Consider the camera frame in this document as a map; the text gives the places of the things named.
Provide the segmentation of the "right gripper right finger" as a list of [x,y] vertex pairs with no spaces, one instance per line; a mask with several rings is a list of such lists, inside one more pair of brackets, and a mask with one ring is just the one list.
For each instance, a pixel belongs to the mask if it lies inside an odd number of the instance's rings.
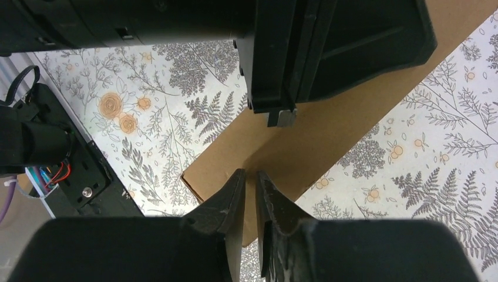
[[456,237],[429,220],[319,220],[257,173],[266,281],[477,281]]

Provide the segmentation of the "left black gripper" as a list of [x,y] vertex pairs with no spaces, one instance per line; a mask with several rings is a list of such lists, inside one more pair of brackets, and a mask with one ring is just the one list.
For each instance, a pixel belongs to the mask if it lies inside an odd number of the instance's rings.
[[322,1],[2,1],[1,55],[231,39],[269,126],[311,101]]

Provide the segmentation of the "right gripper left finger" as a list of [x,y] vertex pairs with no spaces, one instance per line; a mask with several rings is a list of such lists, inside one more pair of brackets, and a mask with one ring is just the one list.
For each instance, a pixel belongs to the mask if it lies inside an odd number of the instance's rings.
[[182,217],[66,217],[32,236],[9,281],[238,281],[243,169]]

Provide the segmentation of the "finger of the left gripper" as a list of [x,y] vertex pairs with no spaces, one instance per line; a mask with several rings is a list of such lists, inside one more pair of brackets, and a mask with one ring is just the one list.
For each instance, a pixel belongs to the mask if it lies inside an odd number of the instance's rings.
[[437,47],[425,1],[321,1],[296,102],[425,64]]

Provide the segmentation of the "brown cardboard box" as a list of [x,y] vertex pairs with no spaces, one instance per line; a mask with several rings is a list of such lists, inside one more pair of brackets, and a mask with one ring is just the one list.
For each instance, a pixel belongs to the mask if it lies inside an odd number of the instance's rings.
[[182,181],[204,201],[235,170],[245,170],[243,246],[258,236],[259,170],[287,197],[298,199],[497,9],[496,1],[428,1],[427,5],[438,46],[424,65],[380,75],[323,102],[299,105],[291,127],[266,127],[263,117],[246,109],[184,171]]

